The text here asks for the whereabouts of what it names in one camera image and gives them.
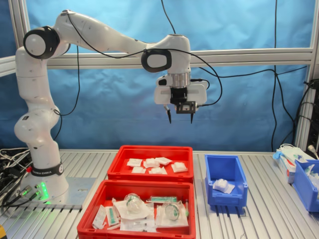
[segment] metal profile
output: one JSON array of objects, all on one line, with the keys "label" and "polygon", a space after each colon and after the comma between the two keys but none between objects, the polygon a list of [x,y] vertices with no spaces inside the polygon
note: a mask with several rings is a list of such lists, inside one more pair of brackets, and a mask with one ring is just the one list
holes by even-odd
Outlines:
[{"label": "metal profile", "polygon": [[[248,66],[248,65],[307,65],[313,58],[312,48],[276,48],[276,49],[238,49],[192,51],[211,66]],[[125,56],[125,53],[110,53],[111,56]],[[101,68],[142,68],[137,57],[114,59],[99,53],[79,54],[82,69]],[[49,69],[76,69],[77,54],[65,54],[50,59]],[[191,56],[191,67],[207,66],[200,59]]]},{"label": "metal profile", "polygon": [[[319,35],[319,1],[316,0],[315,5],[315,13],[314,13],[314,23],[312,30],[312,40],[311,47],[314,49],[310,66],[308,67],[308,74],[306,81],[309,82],[311,79],[316,77],[316,63],[317,63],[317,53],[318,53],[318,35]],[[313,103],[315,100],[316,91],[310,89],[305,97],[304,102]],[[300,110],[300,115],[305,116],[307,118],[311,118],[313,113],[313,105],[312,104],[303,104],[302,109]],[[304,117],[299,119],[299,124],[297,127],[297,134],[295,145],[299,147],[301,150],[305,151],[307,148],[307,141],[310,129],[310,121]]]},{"label": "metal profile", "polygon": [[15,73],[15,56],[0,58],[0,77]]},{"label": "metal profile", "polygon": [[25,0],[8,0],[17,49],[23,46],[23,37],[30,30]]}]

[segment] end effector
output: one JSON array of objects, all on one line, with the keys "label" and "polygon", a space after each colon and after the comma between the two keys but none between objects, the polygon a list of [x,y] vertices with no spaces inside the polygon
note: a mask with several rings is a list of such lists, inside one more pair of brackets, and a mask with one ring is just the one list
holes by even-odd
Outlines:
[{"label": "end effector", "polygon": [[190,45],[187,37],[171,34],[162,41],[148,44],[141,57],[142,66],[149,72],[167,70],[167,75],[157,79],[154,100],[164,105],[171,122],[168,104],[173,104],[177,114],[190,114],[191,122],[198,105],[206,102],[207,83],[192,82],[190,77]]}]

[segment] plastic packaging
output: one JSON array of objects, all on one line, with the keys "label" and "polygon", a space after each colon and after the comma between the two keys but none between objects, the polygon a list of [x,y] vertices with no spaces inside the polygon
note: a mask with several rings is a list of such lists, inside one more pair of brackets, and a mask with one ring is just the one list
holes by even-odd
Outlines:
[{"label": "plastic packaging", "polygon": [[164,167],[162,168],[152,168],[150,171],[149,171],[150,174],[167,174],[166,170]]},{"label": "plastic packaging", "polygon": [[103,229],[104,225],[106,224],[104,222],[105,217],[106,217],[106,208],[100,205],[100,208],[94,218],[94,221],[92,223],[92,227],[95,229]]},{"label": "plastic packaging", "polygon": [[307,168],[305,169],[305,173],[306,173],[307,176],[310,175],[311,170],[313,169],[313,167],[314,167],[314,164],[310,165],[309,167],[307,167]]},{"label": "plastic packaging", "polygon": [[223,193],[230,194],[231,191],[235,188],[235,185],[232,185],[227,182],[225,179],[218,179],[213,184],[213,189],[221,191]]},{"label": "plastic packaging", "polygon": [[174,173],[185,172],[188,170],[184,163],[176,162],[176,163],[172,164],[171,167],[172,167]]},{"label": "plastic packaging", "polygon": [[143,162],[143,166],[145,168],[157,168],[159,167],[160,163],[155,161],[154,158],[147,158],[144,162]]},{"label": "plastic packaging", "polygon": [[135,220],[147,217],[151,211],[138,195],[128,194],[124,201],[113,203],[119,211],[121,219]]},{"label": "plastic packaging", "polygon": [[186,209],[179,201],[178,203],[164,203],[157,206],[155,224],[158,228],[187,227]]},{"label": "plastic packaging", "polygon": [[113,207],[106,207],[106,216],[108,218],[109,227],[119,223],[119,219],[114,215]]},{"label": "plastic packaging", "polygon": [[172,221],[176,221],[179,217],[178,206],[173,203],[168,204],[165,207],[165,216]]},{"label": "plastic packaging", "polygon": [[143,167],[134,167],[132,170],[132,173],[145,173],[146,172],[146,168]]},{"label": "plastic packaging", "polygon": [[164,157],[155,158],[155,161],[159,162],[162,165],[168,165],[170,162],[172,162],[170,159]]},{"label": "plastic packaging", "polygon": [[130,158],[130,160],[127,163],[127,166],[140,167],[142,161],[142,159]]},{"label": "plastic packaging", "polygon": [[150,210],[150,214],[143,219],[126,220],[122,219],[121,231],[132,231],[132,232],[156,232],[155,218],[154,218],[154,203],[146,204]]},{"label": "plastic packaging", "polygon": [[148,203],[167,203],[167,202],[172,202],[176,203],[177,202],[177,197],[157,197],[157,196],[151,196],[150,199],[146,200]]}]

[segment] blue backdrop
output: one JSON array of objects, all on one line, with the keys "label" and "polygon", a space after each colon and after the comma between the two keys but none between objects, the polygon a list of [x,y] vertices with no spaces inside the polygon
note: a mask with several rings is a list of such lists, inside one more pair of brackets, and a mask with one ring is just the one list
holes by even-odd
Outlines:
[{"label": "blue backdrop", "polygon": [[[279,0],[277,47],[309,47],[314,0]],[[274,46],[275,0],[212,1],[164,0],[177,33],[186,35],[192,50],[271,48]],[[157,42],[172,29],[160,0],[28,0],[31,28],[54,25],[58,14],[71,9],[90,15],[112,28],[145,42]],[[13,55],[15,43],[7,1],[0,1],[0,57]],[[69,52],[76,52],[71,47]],[[90,52],[80,48],[80,52]],[[278,73],[301,66],[278,66]],[[216,67],[219,75],[246,74],[273,66]],[[143,69],[81,70],[81,92],[76,110],[63,118],[57,142],[60,148],[119,148],[123,144],[184,145],[195,150],[270,151],[274,119],[271,109],[274,74],[222,79],[223,96],[201,108],[190,124],[189,116],[172,114],[154,103],[157,77]],[[77,70],[49,70],[55,104],[63,114],[74,106]],[[306,69],[280,75],[286,108],[296,114]],[[211,82],[207,102],[220,93],[216,78],[192,68],[193,78]],[[0,146],[23,146],[13,127],[27,111],[19,97],[15,75],[0,81]],[[275,146],[292,129],[283,110],[277,85],[278,121]],[[55,136],[58,125],[53,128]]]}]

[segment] medical package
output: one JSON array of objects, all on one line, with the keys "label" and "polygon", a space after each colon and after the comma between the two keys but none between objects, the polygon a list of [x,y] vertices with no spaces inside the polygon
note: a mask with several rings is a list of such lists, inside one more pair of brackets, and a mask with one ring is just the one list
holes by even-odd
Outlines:
[{"label": "medical package", "polygon": [[157,197],[157,196],[151,196],[148,200],[146,200],[148,203],[167,203],[167,202],[177,202],[177,197]]},{"label": "medical package", "polygon": [[148,203],[146,206],[151,212],[147,217],[135,220],[122,219],[120,230],[156,233],[154,203]]},{"label": "medical package", "polygon": [[181,201],[178,203],[164,203],[157,206],[155,219],[157,228],[187,227],[186,209]]},{"label": "medical package", "polygon": [[160,163],[155,161],[154,158],[147,158],[144,162],[143,162],[143,166],[145,168],[157,168],[159,167]]},{"label": "medical package", "polygon": [[281,151],[277,151],[273,158],[277,162],[280,171],[285,177],[287,183],[293,183],[295,179],[296,165],[295,162],[291,162],[289,159],[285,157],[285,155]]},{"label": "medical package", "polygon": [[141,219],[152,213],[139,196],[135,194],[129,194],[123,201],[114,202],[113,205],[118,210],[121,219]]},{"label": "medical package", "polygon": [[179,162],[172,164],[171,167],[174,173],[185,172],[188,170],[184,163],[179,163]]},{"label": "medical package", "polygon": [[300,163],[307,163],[308,160],[314,160],[314,158],[303,152],[300,148],[294,147],[291,144],[282,144],[277,151],[282,152],[286,159],[290,160],[293,164],[295,164],[295,160]]},{"label": "medical package", "polygon": [[146,172],[146,168],[143,167],[134,167],[132,170],[132,173],[145,173]]},{"label": "medical package", "polygon": [[105,207],[106,209],[106,217],[108,219],[108,226],[113,226],[119,223],[119,219],[114,212],[113,207]]},{"label": "medical package", "polygon": [[94,221],[92,223],[92,227],[95,229],[103,229],[105,224],[104,220],[106,217],[107,213],[106,213],[106,208],[103,207],[102,205],[100,205],[100,208],[94,218]]},{"label": "medical package", "polygon": [[225,179],[218,179],[213,184],[213,189],[221,191],[223,193],[230,194],[231,191],[235,188],[235,185],[232,185],[227,182]]},{"label": "medical package", "polygon": [[164,157],[155,158],[155,161],[159,162],[162,165],[168,165],[170,162],[172,162],[170,159]]},{"label": "medical package", "polygon": [[152,168],[151,170],[149,170],[149,173],[150,174],[167,174],[164,167]]},{"label": "medical package", "polygon": [[142,159],[130,158],[128,163],[127,163],[127,166],[140,167],[142,161],[143,161]]}]

